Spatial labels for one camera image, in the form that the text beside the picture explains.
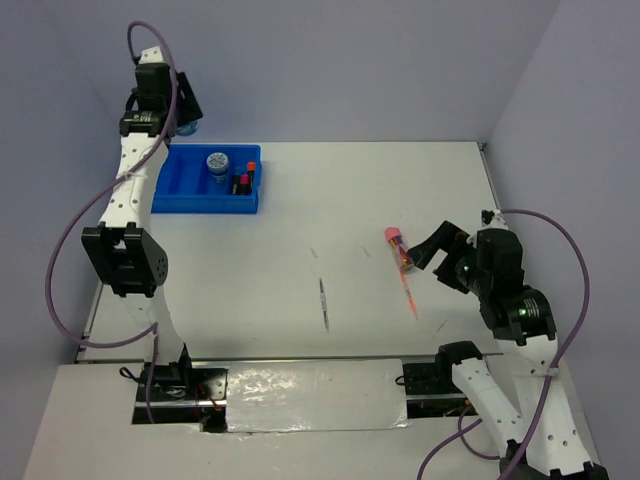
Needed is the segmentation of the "orange cap highlighter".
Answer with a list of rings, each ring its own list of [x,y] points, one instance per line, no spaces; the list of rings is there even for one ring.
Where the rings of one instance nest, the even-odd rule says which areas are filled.
[[[249,178],[249,188],[250,189],[254,188],[255,172],[256,172],[256,162],[255,161],[248,162],[247,163],[247,176]]]

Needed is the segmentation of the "blue white round tub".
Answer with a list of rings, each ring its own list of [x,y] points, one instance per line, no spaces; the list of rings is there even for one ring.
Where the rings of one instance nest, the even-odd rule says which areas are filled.
[[[223,184],[226,182],[230,168],[230,159],[226,153],[211,153],[206,158],[206,166],[210,176],[217,184]]]

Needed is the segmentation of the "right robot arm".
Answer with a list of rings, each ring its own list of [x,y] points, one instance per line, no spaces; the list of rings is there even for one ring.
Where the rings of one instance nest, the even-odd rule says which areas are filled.
[[[503,479],[605,479],[574,421],[559,371],[559,340],[545,295],[525,282],[523,247],[498,211],[483,214],[469,234],[449,221],[408,251],[425,269],[438,251],[436,279],[479,301],[480,315],[509,367],[518,401],[494,380],[476,345],[460,341],[439,348],[435,380],[465,394],[491,434]]]

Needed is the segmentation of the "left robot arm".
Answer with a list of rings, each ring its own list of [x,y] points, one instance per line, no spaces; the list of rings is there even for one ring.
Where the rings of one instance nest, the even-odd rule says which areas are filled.
[[[119,122],[120,165],[105,212],[87,227],[81,242],[102,283],[122,301],[147,343],[138,378],[147,392],[175,399],[189,396],[196,385],[187,347],[176,332],[163,285],[168,255],[150,232],[157,180],[168,154],[179,112],[199,119],[199,108],[181,100],[179,75],[165,60],[138,60],[136,85]]]

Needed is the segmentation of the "pink cap highlighter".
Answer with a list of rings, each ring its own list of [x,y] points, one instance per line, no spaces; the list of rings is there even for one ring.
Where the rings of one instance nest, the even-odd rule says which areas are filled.
[[[240,176],[236,193],[243,196],[251,193],[251,177],[249,174],[242,174]]]

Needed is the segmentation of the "blue ink pen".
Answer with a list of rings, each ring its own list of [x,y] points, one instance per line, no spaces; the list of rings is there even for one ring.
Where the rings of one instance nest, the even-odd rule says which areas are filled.
[[[324,288],[324,282],[323,282],[322,278],[319,278],[319,293],[320,293],[320,302],[321,302],[321,309],[322,309],[322,315],[323,315],[324,328],[325,328],[326,332],[329,333],[330,326],[329,326],[329,317],[328,317],[328,306],[327,306],[327,299],[326,299],[326,292],[325,292],[325,288]]]

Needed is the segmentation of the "blue cap highlighter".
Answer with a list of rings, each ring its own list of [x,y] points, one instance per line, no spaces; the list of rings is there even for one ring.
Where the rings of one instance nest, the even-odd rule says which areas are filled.
[[[242,175],[233,176],[233,182],[232,182],[232,188],[231,188],[232,195],[240,195],[239,190],[240,190],[241,177]]]

